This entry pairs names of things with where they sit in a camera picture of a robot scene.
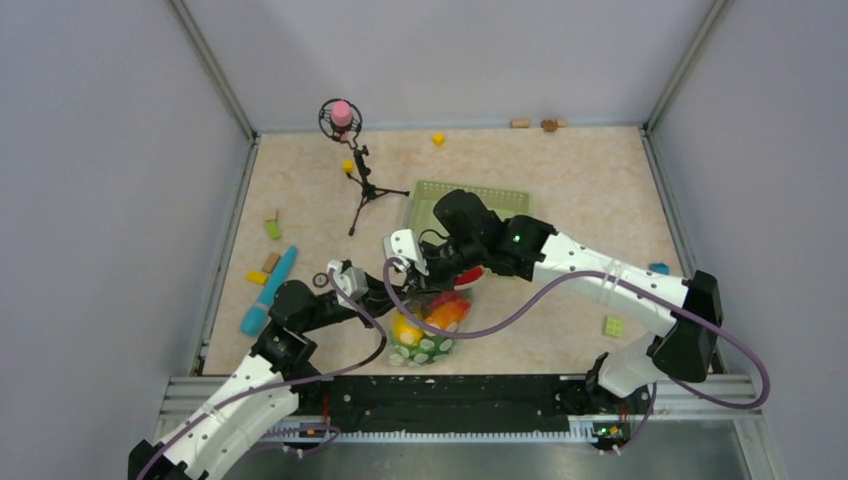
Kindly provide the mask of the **red orange toy pepper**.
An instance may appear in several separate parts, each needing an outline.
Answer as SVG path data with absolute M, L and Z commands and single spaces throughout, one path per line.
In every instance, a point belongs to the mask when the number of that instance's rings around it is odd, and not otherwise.
M 425 322 L 441 330 L 456 331 L 472 307 L 469 298 L 454 293 L 437 296 L 427 307 Z

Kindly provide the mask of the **clear zip top bag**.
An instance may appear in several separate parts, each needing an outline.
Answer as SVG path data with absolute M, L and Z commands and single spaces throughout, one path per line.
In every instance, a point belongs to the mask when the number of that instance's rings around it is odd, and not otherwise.
M 410 298 L 405 307 L 432 328 L 458 332 L 473 302 L 473 290 L 465 288 L 422 294 Z M 397 309 L 390 317 L 388 341 L 388 362 L 393 367 L 431 365 L 451 355 L 457 346 L 456 340 L 421 328 Z

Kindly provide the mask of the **yellow toy lemon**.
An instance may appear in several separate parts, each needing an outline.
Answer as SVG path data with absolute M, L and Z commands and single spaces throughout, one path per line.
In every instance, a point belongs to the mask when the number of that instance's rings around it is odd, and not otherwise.
M 424 336 L 423 330 L 401 313 L 392 317 L 391 331 L 395 340 L 406 347 L 418 346 Z

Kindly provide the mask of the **green toy cabbage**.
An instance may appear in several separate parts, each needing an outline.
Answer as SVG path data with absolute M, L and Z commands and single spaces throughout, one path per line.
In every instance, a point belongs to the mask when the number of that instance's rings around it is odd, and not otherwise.
M 457 347 L 457 342 L 446 337 L 425 336 L 418 344 L 410 346 L 391 337 L 390 345 L 388 362 L 391 366 L 421 367 L 451 355 Z

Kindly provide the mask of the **red toy chili pepper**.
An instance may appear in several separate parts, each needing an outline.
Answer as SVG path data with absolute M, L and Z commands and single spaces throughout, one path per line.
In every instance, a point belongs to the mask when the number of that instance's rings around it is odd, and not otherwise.
M 482 266 L 477 266 L 459 275 L 455 281 L 456 289 L 471 288 L 476 282 L 481 280 L 485 275 L 485 269 Z

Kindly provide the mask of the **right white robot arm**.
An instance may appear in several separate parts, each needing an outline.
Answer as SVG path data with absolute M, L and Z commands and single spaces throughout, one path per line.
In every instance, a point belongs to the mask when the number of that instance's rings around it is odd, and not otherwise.
M 686 279 L 616 260 L 527 215 L 500 218 L 474 193 L 449 192 L 433 208 L 447 237 L 419 241 L 405 257 L 432 285 L 478 266 L 544 286 L 556 283 L 639 321 L 646 334 L 603 354 L 587 375 L 586 397 L 612 412 L 644 385 L 668 377 L 704 381 L 722 322 L 717 279 Z

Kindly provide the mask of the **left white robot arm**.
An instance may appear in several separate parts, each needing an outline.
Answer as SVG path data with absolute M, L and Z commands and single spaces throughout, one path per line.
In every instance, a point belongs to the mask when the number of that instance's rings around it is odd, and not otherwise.
M 220 479 L 283 418 L 319 404 L 318 382 L 352 372 L 376 359 L 321 373 L 309 359 L 317 345 L 308 333 L 357 319 L 386 333 L 378 318 L 392 309 L 401 287 L 358 268 L 331 271 L 331 288 L 314 292 L 288 280 L 276 290 L 268 323 L 236 371 L 183 423 L 155 443 L 143 440 L 129 454 L 130 479 Z

